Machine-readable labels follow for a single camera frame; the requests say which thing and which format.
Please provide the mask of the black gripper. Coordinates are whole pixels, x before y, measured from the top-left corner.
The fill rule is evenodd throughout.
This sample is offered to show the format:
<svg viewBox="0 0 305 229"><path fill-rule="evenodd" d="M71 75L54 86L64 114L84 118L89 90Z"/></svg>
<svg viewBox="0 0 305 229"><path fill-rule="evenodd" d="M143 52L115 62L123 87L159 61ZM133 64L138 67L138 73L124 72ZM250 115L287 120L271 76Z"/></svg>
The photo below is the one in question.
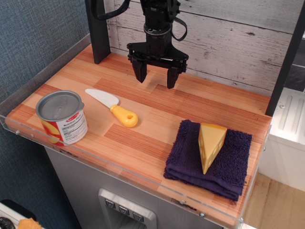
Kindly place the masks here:
<svg viewBox="0 0 305 229"><path fill-rule="evenodd" d="M136 79L143 83L147 75L147 65L168 69L167 88L172 89L180 73L187 69L188 55L172 44L172 35L146 35L145 42L127 44L128 59L132 63Z"/></svg>

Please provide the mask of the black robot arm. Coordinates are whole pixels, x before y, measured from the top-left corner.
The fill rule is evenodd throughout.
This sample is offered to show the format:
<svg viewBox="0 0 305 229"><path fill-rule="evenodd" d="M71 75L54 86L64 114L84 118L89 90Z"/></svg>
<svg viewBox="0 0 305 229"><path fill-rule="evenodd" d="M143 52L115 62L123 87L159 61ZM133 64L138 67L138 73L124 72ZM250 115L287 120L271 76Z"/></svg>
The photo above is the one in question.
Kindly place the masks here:
<svg viewBox="0 0 305 229"><path fill-rule="evenodd" d="M129 43L128 59L132 63L134 74L139 82L147 75L147 66L153 65L167 69L167 88L174 88L179 74L186 71L189 56L176 49L172 39L182 41L173 34L173 22L180 23L185 28L184 21L177 18L180 13L180 2L177 0L142 0L141 6L145 16L143 26L146 34L145 42Z"/></svg>

